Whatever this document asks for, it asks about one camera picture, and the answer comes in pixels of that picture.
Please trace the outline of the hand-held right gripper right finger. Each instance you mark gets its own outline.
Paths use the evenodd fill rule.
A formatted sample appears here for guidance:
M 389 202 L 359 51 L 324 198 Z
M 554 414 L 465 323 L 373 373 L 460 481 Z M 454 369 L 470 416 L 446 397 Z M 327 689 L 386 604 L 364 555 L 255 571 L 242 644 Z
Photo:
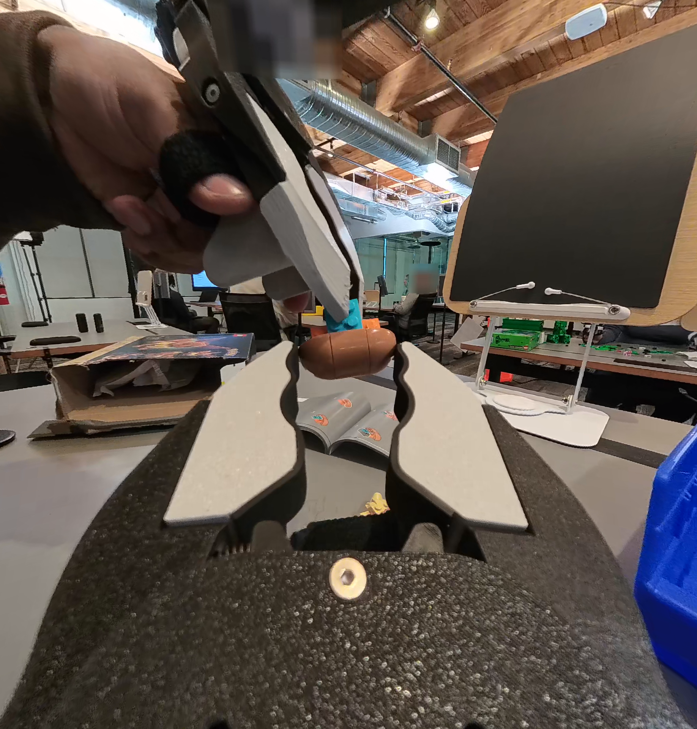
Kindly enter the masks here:
M 469 526 L 525 532 L 526 513 L 478 396 L 408 342 L 397 345 L 394 382 L 388 476 Z

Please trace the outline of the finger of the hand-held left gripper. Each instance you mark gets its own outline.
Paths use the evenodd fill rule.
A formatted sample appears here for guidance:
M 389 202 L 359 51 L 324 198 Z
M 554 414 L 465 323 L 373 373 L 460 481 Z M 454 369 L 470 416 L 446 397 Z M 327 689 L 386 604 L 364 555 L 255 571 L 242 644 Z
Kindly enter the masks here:
M 342 320 L 349 312 L 351 269 L 306 182 L 309 140 L 289 115 L 278 108 L 271 117 L 249 93 L 244 109 L 253 125 L 249 144 L 254 155 L 245 163 L 245 180 L 290 265 Z
M 304 165 L 303 170 L 311 194 L 321 209 L 335 242 L 340 247 L 351 269 L 350 299 L 356 299 L 361 303 L 364 291 L 364 279 L 360 261 L 353 239 L 344 222 L 338 200 L 328 185 L 325 175 L 313 155 L 308 155 L 307 163 Z

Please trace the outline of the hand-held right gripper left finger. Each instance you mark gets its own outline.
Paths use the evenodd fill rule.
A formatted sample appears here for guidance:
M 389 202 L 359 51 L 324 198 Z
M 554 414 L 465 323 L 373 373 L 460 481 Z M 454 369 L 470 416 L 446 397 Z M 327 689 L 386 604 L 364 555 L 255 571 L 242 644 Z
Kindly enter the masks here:
M 282 342 L 216 390 L 163 515 L 166 525 L 286 525 L 298 513 L 306 498 L 298 378 L 298 349 Z

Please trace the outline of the teal square brick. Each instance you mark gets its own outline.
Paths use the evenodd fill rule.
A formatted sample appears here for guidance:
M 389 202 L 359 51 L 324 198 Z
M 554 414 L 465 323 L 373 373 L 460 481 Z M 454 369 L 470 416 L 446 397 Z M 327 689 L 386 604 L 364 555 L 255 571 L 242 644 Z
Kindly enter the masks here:
M 324 307 L 324 319 L 326 323 L 326 331 L 329 334 L 352 330 L 362 330 L 363 321 L 360 300 L 357 298 L 350 299 L 348 315 L 342 320 L 334 318 L 327 310 L 327 307 Z

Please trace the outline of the small brown curved brick assembly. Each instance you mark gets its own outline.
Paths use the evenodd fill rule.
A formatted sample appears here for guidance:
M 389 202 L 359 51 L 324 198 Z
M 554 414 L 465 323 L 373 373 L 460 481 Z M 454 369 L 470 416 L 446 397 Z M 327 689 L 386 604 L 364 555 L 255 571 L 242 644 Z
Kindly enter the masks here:
M 390 362 L 397 339 L 388 329 L 358 329 L 312 337 L 298 348 L 300 362 L 323 380 L 375 375 Z

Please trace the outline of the person's left forearm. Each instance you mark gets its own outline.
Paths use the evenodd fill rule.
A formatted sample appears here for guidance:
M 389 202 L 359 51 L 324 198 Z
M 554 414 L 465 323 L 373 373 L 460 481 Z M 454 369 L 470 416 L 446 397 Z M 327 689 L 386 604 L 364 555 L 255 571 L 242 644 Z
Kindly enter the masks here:
M 51 56 L 37 37 L 57 25 L 68 26 L 49 12 L 0 13 L 0 250 L 22 230 L 120 229 L 50 129 Z

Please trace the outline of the person's left hand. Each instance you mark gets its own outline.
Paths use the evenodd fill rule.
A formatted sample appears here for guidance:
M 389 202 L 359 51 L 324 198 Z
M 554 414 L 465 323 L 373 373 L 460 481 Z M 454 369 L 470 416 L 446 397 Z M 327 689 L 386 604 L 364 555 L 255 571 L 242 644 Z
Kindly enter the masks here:
M 125 44 L 58 24 L 37 35 L 49 55 L 49 123 L 79 181 L 153 267 L 199 273 L 210 233 L 173 207 L 153 176 L 164 142 L 213 131 L 184 84 Z

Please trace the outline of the black office chair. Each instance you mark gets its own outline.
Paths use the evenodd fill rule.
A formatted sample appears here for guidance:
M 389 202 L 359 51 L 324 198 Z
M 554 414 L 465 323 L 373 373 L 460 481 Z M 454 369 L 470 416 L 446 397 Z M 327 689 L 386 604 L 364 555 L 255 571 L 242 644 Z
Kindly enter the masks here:
M 267 351 L 283 341 L 273 301 L 266 294 L 221 291 L 219 301 L 228 333 L 252 333 L 257 351 Z

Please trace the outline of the grey instruction booklet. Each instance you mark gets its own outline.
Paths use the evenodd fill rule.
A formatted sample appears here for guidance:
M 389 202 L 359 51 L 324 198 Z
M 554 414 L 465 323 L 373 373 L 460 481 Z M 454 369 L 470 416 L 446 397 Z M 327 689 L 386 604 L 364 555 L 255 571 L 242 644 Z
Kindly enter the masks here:
M 296 418 L 299 429 L 326 455 L 352 444 L 389 457 L 398 422 L 391 403 L 373 406 L 356 391 L 300 398 Z

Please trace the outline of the printed cardboard toy box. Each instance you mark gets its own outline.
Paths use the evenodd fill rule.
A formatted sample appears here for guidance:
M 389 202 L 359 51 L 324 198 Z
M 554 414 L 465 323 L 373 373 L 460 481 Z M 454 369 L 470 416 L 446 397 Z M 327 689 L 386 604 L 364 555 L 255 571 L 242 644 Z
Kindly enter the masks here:
M 144 335 L 56 365 L 57 417 L 28 438 L 172 426 L 222 385 L 225 366 L 255 352 L 253 333 Z

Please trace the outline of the green toy box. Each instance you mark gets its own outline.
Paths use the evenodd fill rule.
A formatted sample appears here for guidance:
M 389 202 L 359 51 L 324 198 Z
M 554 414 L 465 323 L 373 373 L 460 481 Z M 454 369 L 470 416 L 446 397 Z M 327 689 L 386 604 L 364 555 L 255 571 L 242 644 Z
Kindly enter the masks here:
M 490 347 L 504 350 L 532 351 L 544 342 L 543 330 L 496 330 Z

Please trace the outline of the grey side table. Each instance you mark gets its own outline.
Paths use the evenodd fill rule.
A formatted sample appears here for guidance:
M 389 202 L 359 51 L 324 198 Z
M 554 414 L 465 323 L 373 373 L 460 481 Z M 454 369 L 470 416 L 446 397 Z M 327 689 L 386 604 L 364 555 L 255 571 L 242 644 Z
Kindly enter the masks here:
M 54 357 L 62 357 L 71 353 L 88 353 L 97 351 L 114 343 L 129 338 L 142 338 L 148 335 L 186 335 L 187 332 L 173 327 L 150 327 L 139 329 L 130 322 L 123 320 L 104 320 L 104 332 L 97 333 L 93 322 L 89 321 L 89 331 L 80 333 L 75 320 L 64 323 L 50 323 L 46 327 L 20 328 L 16 339 L 11 343 L 10 356 L 13 359 L 28 359 L 42 357 L 45 350 Z M 78 336 L 78 342 L 60 342 L 32 346 L 31 341 L 37 338 L 62 338 Z

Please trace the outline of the blue storage bin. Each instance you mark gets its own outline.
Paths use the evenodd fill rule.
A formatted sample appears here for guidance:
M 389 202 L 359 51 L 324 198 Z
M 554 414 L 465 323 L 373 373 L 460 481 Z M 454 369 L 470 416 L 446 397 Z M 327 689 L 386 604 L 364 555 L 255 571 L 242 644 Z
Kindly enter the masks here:
M 697 425 L 656 472 L 635 578 L 657 657 L 697 687 Z

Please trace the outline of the white ceiling device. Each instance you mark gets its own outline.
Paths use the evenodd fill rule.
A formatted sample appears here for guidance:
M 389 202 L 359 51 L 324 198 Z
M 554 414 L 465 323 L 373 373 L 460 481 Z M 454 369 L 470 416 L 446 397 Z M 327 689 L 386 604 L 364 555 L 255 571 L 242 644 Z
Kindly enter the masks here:
M 568 40 L 578 40 L 599 31 L 607 24 L 608 12 L 604 3 L 589 6 L 566 20 L 564 33 Z

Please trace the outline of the metal air duct with vent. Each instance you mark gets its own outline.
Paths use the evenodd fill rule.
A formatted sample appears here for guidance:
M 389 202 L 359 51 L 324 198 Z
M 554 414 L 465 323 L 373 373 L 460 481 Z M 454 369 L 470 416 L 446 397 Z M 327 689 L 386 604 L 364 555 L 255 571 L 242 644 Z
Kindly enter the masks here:
M 279 85 L 307 126 L 452 193 L 471 194 L 475 173 L 461 163 L 460 148 L 442 136 L 421 138 L 325 81 L 280 79 Z

